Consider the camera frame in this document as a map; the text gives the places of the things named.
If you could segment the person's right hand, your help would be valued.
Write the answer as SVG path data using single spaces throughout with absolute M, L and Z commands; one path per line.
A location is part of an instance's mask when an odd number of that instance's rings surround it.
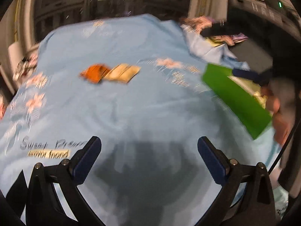
M 272 113 L 275 141 L 283 146 L 295 123 L 295 87 L 291 80 L 272 79 L 261 87 L 261 95 L 266 97 L 266 109 Z

